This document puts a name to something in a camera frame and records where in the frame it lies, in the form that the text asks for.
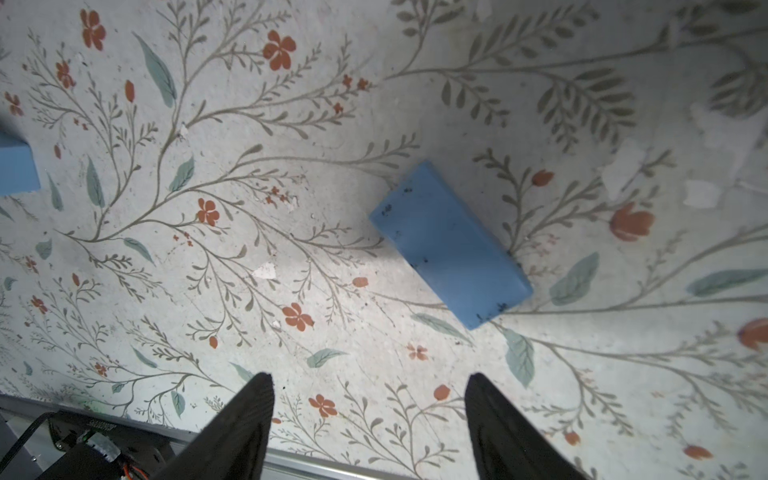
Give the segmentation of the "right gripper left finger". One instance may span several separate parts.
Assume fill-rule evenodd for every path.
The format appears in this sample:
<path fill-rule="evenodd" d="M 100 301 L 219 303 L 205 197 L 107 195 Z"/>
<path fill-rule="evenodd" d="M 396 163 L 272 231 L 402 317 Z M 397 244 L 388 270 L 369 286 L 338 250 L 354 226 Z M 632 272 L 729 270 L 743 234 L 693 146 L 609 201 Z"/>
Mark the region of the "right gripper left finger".
<path fill-rule="evenodd" d="M 274 413 L 272 376 L 256 374 L 155 479 L 259 479 Z"/>

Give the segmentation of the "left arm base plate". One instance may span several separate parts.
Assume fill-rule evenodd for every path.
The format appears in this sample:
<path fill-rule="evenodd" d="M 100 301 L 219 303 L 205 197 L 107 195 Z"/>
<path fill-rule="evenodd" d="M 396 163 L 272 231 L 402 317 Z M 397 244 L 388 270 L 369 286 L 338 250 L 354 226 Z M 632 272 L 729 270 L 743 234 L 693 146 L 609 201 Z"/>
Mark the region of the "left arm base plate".
<path fill-rule="evenodd" d="M 62 456 L 41 479 L 152 479 L 175 457 L 162 435 L 82 414 L 56 412 L 48 430 Z"/>

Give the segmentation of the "light blue rectangular block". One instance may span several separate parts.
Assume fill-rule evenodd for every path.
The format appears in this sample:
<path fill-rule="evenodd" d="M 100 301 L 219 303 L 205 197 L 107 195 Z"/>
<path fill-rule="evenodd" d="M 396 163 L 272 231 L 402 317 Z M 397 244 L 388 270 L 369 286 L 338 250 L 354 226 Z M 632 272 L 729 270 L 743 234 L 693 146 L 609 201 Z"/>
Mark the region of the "light blue rectangular block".
<path fill-rule="evenodd" d="M 369 220 L 469 330 L 533 294 L 522 268 L 429 161 L 416 166 Z"/>

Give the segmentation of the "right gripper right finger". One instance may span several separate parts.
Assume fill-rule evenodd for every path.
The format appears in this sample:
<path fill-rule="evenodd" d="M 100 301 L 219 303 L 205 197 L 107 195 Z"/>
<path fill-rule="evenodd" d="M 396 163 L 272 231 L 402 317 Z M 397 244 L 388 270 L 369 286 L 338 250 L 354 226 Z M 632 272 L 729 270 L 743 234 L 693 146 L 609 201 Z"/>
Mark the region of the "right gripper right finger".
<path fill-rule="evenodd" d="M 464 401 L 481 479 L 584 478 L 485 375 L 470 376 Z"/>

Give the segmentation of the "light blue cube block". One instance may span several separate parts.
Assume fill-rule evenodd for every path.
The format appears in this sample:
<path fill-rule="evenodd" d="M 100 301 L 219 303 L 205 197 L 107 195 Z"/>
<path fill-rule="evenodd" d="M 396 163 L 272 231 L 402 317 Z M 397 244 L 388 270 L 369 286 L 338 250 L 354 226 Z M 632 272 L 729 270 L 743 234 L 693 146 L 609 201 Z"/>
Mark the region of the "light blue cube block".
<path fill-rule="evenodd" d="M 30 146 L 4 132 L 0 144 L 0 195 L 38 191 L 41 185 Z"/>

